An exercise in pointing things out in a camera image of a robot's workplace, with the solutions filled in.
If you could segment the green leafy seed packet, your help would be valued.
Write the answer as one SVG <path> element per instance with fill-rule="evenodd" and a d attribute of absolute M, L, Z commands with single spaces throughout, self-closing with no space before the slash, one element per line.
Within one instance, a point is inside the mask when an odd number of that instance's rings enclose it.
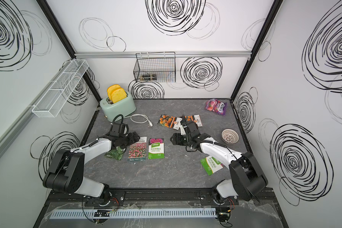
<path fill-rule="evenodd" d="M 116 147 L 115 149 L 112 149 L 109 152 L 105 153 L 105 157 L 108 159 L 114 159 L 117 161 L 120 161 L 126 151 L 126 148 L 122 149 L 120 146 Z"/>

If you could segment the orange marigold seed packet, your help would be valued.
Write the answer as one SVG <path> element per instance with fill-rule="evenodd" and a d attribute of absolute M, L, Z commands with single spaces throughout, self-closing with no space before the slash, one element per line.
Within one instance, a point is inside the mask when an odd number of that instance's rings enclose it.
<path fill-rule="evenodd" d="M 159 117 L 158 125 L 161 125 L 167 128 L 172 128 L 175 130 L 179 130 L 181 126 L 181 120 L 182 120 L 181 117 L 174 117 L 174 116 L 162 114 Z"/>
<path fill-rule="evenodd" d="M 191 115 L 191 116 L 186 116 L 185 118 L 186 118 L 186 121 L 193 121 L 194 123 L 196 123 L 198 127 L 202 127 L 200 115 Z"/>

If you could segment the pink flower field seed packet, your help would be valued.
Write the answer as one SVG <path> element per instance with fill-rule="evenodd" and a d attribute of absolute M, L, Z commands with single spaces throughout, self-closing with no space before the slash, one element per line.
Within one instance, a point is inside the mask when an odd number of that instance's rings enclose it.
<path fill-rule="evenodd" d="M 138 162 L 146 159 L 147 137 L 141 137 L 140 140 L 129 146 L 128 161 Z"/>

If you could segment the green white impatiens seed packet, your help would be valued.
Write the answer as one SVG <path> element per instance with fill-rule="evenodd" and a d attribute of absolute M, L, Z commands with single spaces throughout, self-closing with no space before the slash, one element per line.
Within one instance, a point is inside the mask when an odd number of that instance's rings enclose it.
<path fill-rule="evenodd" d="M 164 158 L 164 139 L 151 138 L 149 140 L 148 159 Z"/>

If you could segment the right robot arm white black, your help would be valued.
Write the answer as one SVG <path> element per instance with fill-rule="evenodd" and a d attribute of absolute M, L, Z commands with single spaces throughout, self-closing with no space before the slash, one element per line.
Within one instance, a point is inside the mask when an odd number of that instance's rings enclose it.
<path fill-rule="evenodd" d="M 173 145 L 185 146 L 187 152 L 201 152 L 221 162 L 230 171 L 230 179 L 215 185 L 215 201 L 239 197 L 250 201 L 268 185 L 268 179 L 255 156 L 250 152 L 237 152 L 217 142 L 209 134 L 200 133 L 193 121 L 180 122 L 181 133 L 170 138 Z"/>

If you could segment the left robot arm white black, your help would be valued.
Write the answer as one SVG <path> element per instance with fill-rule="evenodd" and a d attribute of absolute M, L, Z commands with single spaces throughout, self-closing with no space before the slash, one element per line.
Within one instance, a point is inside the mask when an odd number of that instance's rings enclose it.
<path fill-rule="evenodd" d="M 136 132 L 129 132 L 127 124 L 110 131 L 93 142 L 73 149 L 60 149 L 50 163 L 43 178 L 43 186 L 55 192 L 79 194 L 110 201 L 111 192 L 107 184 L 84 177 L 85 164 L 113 149 L 125 149 L 139 142 Z"/>

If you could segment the mint green toaster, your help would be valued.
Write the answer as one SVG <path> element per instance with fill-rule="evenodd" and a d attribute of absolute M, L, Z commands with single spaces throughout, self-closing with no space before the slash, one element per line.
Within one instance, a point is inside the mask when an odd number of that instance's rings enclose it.
<path fill-rule="evenodd" d="M 111 103 L 109 98 L 104 98 L 100 101 L 100 107 L 104 113 L 105 118 L 111 122 L 113 119 L 121 114 L 126 117 L 136 110 L 136 106 L 131 93 L 126 91 L 127 97 L 115 104 Z"/>

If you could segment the white sink strainer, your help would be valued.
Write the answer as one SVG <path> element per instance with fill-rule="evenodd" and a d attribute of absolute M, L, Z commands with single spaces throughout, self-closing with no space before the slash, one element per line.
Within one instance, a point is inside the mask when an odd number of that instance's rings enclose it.
<path fill-rule="evenodd" d="M 239 135 L 232 129 L 224 129 L 221 133 L 222 140 L 227 144 L 236 144 L 239 141 Z"/>

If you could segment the yellow toast slice front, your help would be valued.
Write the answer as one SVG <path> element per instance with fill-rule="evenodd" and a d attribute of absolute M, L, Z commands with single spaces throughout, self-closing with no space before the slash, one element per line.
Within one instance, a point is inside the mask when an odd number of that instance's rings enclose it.
<path fill-rule="evenodd" d="M 117 88 L 111 93 L 111 100 L 115 104 L 127 98 L 127 93 L 123 88 Z"/>

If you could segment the yellow toast slice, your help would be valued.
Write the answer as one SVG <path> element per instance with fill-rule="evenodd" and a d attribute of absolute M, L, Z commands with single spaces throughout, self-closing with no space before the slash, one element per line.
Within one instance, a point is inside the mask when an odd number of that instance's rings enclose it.
<path fill-rule="evenodd" d="M 111 93 L 111 100 L 115 104 L 127 98 L 127 93 L 123 88 L 117 88 Z"/>
<path fill-rule="evenodd" d="M 110 86 L 110 87 L 107 89 L 107 95 L 108 95 L 108 98 L 109 98 L 110 100 L 112 100 L 112 93 L 113 93 L 115 90 L 119 89 L 119 88 L 121 88 L 121 87 L 120 87 L 118 84 L 115 84 L 115 85 Z"/>

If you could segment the purple candy bag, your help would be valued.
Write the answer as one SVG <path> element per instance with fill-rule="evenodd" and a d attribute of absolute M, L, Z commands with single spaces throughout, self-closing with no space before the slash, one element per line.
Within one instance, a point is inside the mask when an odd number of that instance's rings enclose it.
<path fill-rule="evenodd" d="M 217 99 L 210 99 L 205 104 L 205 110 L 224 116 L 226 114 L 227 103 Z"/>

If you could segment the yellow toast slice back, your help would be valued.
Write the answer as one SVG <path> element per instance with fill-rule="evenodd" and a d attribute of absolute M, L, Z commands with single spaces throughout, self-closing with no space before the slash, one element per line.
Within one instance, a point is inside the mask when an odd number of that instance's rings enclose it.
<path fill-rule="evenodd" d="M 115 85 L 110 86 L 110 87 L 107 89 L 107 95 L 108 95 L 108 98 L 109 98 L 110 100 L 112 100 L 112 93 L 113 93 L 115 90 L 119 89 L 119 88 L 121 88 L 121 87 L 120 87 L 118 84 L 115 84 Z"/>

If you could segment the dark object in basket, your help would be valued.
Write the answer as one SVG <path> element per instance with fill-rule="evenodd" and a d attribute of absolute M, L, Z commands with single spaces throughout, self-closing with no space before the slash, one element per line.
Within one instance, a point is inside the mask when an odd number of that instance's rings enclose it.
<path fill-rule="evenodd" d="M 156 74 L 143 74 L 139 76 L 140 81 L 157 81 Z"/>

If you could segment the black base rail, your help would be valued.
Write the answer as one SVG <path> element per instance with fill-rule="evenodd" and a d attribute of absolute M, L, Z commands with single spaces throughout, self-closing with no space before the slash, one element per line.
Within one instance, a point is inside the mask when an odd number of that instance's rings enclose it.
<path fill-rule="evenodd" d="M 105 196 L 99 198 L 80 194 L 66 194 L 52 192 L 45 206 L 50 203 L 83 202 L 87 207 L 127 206 L 132 202 L 183 201 L 201 206 L 216 206 L 218 203 L 239 205 L 243 201 L 240 196 L 222 197 L 214 188 L 112 188 Z"/>

